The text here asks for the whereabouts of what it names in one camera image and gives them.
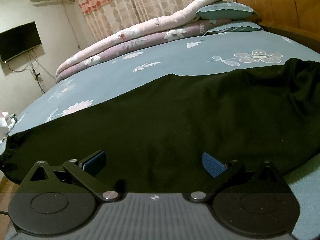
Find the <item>power cord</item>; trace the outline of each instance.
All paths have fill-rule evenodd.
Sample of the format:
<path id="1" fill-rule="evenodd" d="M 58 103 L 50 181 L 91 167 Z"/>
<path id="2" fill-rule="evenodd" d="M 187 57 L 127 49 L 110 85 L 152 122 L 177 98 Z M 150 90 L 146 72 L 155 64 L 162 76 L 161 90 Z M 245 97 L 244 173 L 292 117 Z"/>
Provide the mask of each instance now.
<path id="1" fill-rule="evenodd" d="M 72 24 L 71 24 L 71 22 L 70 22 L 70 19 L 69 19 L 68 14 L 67 14 L 66 6 L 65 6 L 63 0 L 61 0 L 61 1 L 62 1 L 62 5 L 63 5 L 63 7 L 64 7 L 64 12 L 65 12 L 65 14 L 66 14 L 66 16 L 67 16 L 68 22 L 69 22 L 69 24 L 70 24 L 70 26 L 71 26 L 71 29 L 72 29 L 72 31 L 73 31 L 73 35 L 74 35 L 75 38 L 76 38 L 76 41 L 77 41 L 77 44 L 78 44 L 78 48 L 81 49 L 80 44 L 79 44 L 79 41 L 78 41 L 78 38 L 77 38 L 77 36 L 76 36 L 76 32 L 75 32 L 75 30 L 73 29 L 73 26 L 72 26 Z"/>
<path id="2" fill-rule="evenodd" d="M 39 82 L 39 78 L 38 78 L 38 76 L 40 75 L 40 73 L 36 73 L 36 70 L 35 70 L 35 68 L 34 68 L 34 66 L 33 66 L 33 63 L 32 63 L 32 59 L 31 59 L 31 55 L 30 55 L 30 52 L 28 51 L 28 54 L 29 54 L 29 58 L 30 58 L 30 64 L 31 64 L 31 69 L 32 69 L 32 73 L 34 74 L 34 76 L 35 76 L 35 79 L 37 80 L 37 83 L 38 83 L 38 85 L 39 85 L 39 88 L 40 88 L 40 90 L 41 90 L 41 93 L 42 94 L 44 94 L 45 93 L 45 91 L 44 91 L 44 89 L 42 88 L 42 86 L 40 85 L 40 82 Z"/>
<path id="3" fill-rule="evenodd" d="M 38 59 L 37 59 L 37 54 L 34 52 L 34 50 L 32 50 L 32 52 L 35 54 L 35 58 L 34 58 L 34 61 L 38 63 L 38 65 L 51 77 L 53 78 L 54 80 L 56 80 L 56 78 L 51 75 L 45 68 L 44 66 L 42 66 L 39 62 L 38 62 Z"/>
<path id="4" fill-rule="evenodd" d="M 9 62 L 7 62 L 7 64 L 8 64 L 8 68 L 9 68 L 12 72 L 15 72 L 15 73 L 20 73 L 20 72 L 23 72 L 23 71 L 27 70 L 27 67 L 30 65 L 30 64 L 28 64 L 28 65 L 27 65 L 24 69 L 22 69 L 22 70 L 13 70 L 13 69 L 10 68 Z"/>
<path id="5" fill-rule="evenodd" d="M 3 215 L 6 215 L 6 216 L 9 216 L 9 213 L 8 213 L 8 212 L 6 212 L 6 211 L 2 211 L 2 210 L 0 210 L 0 214 L 3 214 Z"/>

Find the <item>gray ribbed surface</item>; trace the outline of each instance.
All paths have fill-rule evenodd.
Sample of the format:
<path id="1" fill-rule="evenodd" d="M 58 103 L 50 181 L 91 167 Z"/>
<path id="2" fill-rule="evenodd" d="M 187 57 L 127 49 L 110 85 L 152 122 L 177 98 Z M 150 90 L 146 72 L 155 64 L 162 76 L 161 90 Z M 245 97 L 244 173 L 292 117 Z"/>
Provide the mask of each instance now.
<path id="1" fill-rule="evenodd" d="M 245 240 L 212 217 L 208 207 L 186 201 L 182 194 L 129 193 L 103 204 L 90 223 L 65 236 L 38 238 L 18 233 L 11 240 Z M 291 236 L 274 238 L 293 240 Z"/>

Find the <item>pillow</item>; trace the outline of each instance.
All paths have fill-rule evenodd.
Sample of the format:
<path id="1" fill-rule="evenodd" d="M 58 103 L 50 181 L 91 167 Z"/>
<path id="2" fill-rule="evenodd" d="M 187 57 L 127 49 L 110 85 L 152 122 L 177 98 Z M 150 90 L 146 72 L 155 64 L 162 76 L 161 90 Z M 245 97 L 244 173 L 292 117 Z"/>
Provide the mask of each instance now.
<path id="1" fill-rule="evenodd" d="M 263 30 L 259 25 L 248 21 L 235 21 L 208 30 L 204 35 L 227 32 L 254 32 Z"/>
<path id="2" fill-rule="evenodd" d="M 247 5 L 237 2 L 216 2 L 207 6 L 201 7 L 196 14 L 201 19 L 230 19 L 230 20 L 244 20 L 251 15 L 259 15 L 252 8 Z"/>

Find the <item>television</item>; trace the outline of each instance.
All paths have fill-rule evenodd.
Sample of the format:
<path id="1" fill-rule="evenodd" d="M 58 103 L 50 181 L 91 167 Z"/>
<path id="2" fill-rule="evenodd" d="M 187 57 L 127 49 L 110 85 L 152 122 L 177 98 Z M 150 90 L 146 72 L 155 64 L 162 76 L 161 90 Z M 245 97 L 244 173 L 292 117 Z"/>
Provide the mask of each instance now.
<path id="1" fill-rule="evenodd" d="M 27 23 L 0 33 L 0 59 L 7 62 L 41 45 L 35 22 Z"/>

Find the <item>wooden headboard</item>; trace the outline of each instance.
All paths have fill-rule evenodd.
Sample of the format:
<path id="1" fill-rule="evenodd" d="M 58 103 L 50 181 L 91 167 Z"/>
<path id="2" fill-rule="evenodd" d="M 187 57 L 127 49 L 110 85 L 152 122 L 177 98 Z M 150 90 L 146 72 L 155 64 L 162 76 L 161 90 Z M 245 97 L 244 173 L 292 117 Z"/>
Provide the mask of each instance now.
<path id="1" fill-rule="evenodd" d="M 266 31 L 286 36 L 320 53 L 320 0 L 234 0 L 259 13 Z"/>

